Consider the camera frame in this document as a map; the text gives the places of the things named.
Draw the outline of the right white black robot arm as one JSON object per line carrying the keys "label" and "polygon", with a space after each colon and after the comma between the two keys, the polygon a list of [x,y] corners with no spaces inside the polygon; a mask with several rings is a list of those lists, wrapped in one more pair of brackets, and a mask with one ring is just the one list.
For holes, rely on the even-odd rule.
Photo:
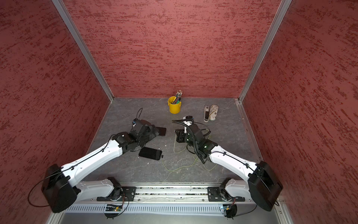
{"label": "right white black robot arm", "polygon": [[223,182],[226,194],[230,197],[250,198],[266,211],[273,209],[283,185],[268,163],[248,161],[228,152],[219,144],[206,139],[195,122],[173,120],[172,123],[184,126],[184,141],[194,149],[203,164],[209,160],[245,181],[246,186],[236,185],[234,179]]}

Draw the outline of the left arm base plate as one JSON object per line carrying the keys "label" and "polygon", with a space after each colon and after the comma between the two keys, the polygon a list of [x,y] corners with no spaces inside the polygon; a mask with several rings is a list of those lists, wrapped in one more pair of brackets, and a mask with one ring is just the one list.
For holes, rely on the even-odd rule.
{"label": "left arm base plate", "polygon": [[134,196],[136,193],[136,187],[116,187],[112,193],[110,193],[107,197],[97,197],[97,201],[99,202],[122,202],[126,199],[130,202],[134,200]]}

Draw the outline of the black smartphone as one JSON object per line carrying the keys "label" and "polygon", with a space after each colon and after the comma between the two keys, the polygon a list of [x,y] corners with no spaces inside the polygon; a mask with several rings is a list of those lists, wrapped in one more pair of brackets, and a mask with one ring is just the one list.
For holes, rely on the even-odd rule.
{"label": "black smartphone", "polygon": [[167,129],[165,127],[156,127],[158,136],[166,136]]}
{"label": "black smartphone", "polygon": [[159,161],[162,157],[162,150],[143,147],[139,152],[139,157]]}

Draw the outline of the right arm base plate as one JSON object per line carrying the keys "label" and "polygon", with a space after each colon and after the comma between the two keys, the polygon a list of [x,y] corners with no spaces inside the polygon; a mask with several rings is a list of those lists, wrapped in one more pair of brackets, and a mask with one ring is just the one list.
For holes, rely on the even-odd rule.
{"label": "right arm base plate", "polygon": [[208,187],[207,190],[210,202],[245,202],[244,197],[230,196],[226,190],[220,187]]}

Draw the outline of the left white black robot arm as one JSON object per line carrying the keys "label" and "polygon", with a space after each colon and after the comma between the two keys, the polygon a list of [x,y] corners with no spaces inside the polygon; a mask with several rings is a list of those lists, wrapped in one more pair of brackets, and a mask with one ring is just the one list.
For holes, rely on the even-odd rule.
{"label": "left white black robot arm", "polygon": [[60,213],[72,204],[93,198],[124,202],[126,195],[121,184],[108,177],[100,181],[85,182],[83,179],[107,162],[144,147],[157,136],[166,135],[166,128],[157,127],[143,119],[134,119],[129,132],[110,136],[107,143],[93,152],[63,166],[50,166],[41,190],[53,213]]}

